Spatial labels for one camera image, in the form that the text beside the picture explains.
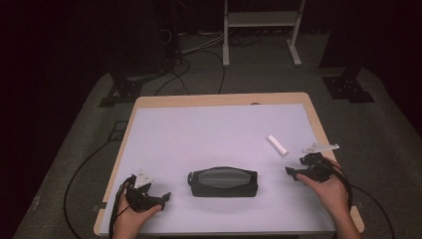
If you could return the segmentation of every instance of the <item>floor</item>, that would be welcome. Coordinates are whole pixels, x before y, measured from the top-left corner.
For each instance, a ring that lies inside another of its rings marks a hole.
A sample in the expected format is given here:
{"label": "floor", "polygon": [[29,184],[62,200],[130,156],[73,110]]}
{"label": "floor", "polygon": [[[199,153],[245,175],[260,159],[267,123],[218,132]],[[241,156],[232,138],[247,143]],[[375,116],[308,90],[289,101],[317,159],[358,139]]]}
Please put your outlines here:
{"label": "floor", "polygon": [[[226,69],[216,57],[222,55],[221,46],[185,56],[190,67],[187,68],[185,61],[174,67],[178,75],[187,71],[181,76],[183,82],[170,81],[174,75],[168,74],[145,83],[141,95],[307,93],[328,140],[341,145],[335,156],[350,182],[379,201],[391,220],[396,238],[420,237],[421,137],[380,80],[365,69],[357,80],[375,103],[352,104],[330,97],[321,78],[338,76],[342,69],[318,68],[328,34],[299,34],[297,48],[303,61],[299,68],[294,66],[287,49],[288,37],[245,38],[251,44],[231,47],[231,65]],[[182,48],[190,49],[209,40],[208,36],[183,36]],[[15,238],[74,238],[63,210],[70,183],[66,208],[73,229],[81,238],[98,238],[93,232],[94,223],[120,145],[119,141],[107,139],[117,121],[128,120],[133,107],[133,104],[116,104],[112,108],[99,108],[111,85],[112,78],[106,74],[93,88]],[[368,196],[356,191],[354,204],[365,223],[364,238],[391,238],[383,214]],[[301,239],[330,237],[330,234],[300,236]]]}

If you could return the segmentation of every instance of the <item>white shelf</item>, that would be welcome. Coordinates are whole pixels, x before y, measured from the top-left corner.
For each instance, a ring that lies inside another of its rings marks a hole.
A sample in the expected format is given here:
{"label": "white shelf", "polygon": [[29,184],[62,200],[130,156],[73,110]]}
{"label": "white shelf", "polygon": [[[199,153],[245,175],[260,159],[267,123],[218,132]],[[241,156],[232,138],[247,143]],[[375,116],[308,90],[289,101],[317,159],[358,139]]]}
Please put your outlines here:
{"label": "white shelf", "polygon": [[283,12],[231,12],[228,27],[295,26],[298,11]]}

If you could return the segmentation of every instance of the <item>person's left hand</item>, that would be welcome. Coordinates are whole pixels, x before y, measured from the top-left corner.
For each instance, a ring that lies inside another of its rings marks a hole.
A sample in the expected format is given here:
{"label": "person's left hand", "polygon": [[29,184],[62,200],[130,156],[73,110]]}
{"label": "person's left hand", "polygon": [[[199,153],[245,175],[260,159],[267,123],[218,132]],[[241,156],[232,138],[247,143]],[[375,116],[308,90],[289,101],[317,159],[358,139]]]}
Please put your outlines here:
{"label": "person's left hand", "polygon": [[[120,197],[119,204],[118,204],[118,213],[123,211],[125,208],[129,206],[125,195],[123,194]],[[113,239],[132,239],[135,238],[136,235],[139,233],[140,228],[142,225],[155,213],[161,210],[161,205],[156,205],[151,207],[147,211],[143,212],[135,212],[131,207],[128,207],[124,210],[115,220],[114,222],[114,233]]]}

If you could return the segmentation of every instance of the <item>white metal stand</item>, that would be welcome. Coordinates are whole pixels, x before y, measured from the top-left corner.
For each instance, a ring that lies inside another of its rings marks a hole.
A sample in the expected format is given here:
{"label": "white metal stand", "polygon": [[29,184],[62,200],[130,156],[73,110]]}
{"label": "white metal stand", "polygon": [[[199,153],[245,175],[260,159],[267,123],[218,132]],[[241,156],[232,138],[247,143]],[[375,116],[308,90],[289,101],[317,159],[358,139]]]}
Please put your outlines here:
{"label": "white metal stand", "polygon": [[230,66],[229,54],[229,28],[230,27],[269,27],[269,26],[294,26],[292,38],[287,40],[295,66],[302,65],[298,51],[295,47],[299,27],[306,0],[301,0],[298,11],[284,12],[233,12],[229,13],[228,0],[224,1],[224,44],[223,44],[223,66]]}

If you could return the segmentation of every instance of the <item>black pouch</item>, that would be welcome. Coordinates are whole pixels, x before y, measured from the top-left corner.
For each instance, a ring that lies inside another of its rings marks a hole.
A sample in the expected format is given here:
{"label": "black pouch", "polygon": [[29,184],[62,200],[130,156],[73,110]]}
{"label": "black pouch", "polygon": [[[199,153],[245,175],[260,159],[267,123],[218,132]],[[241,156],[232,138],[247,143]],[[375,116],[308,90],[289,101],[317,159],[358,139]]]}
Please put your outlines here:
{"label": "black pouch", "polygon": [[195,197],[255,197],[258,172],[234,167],[213,167],[187,177]]}

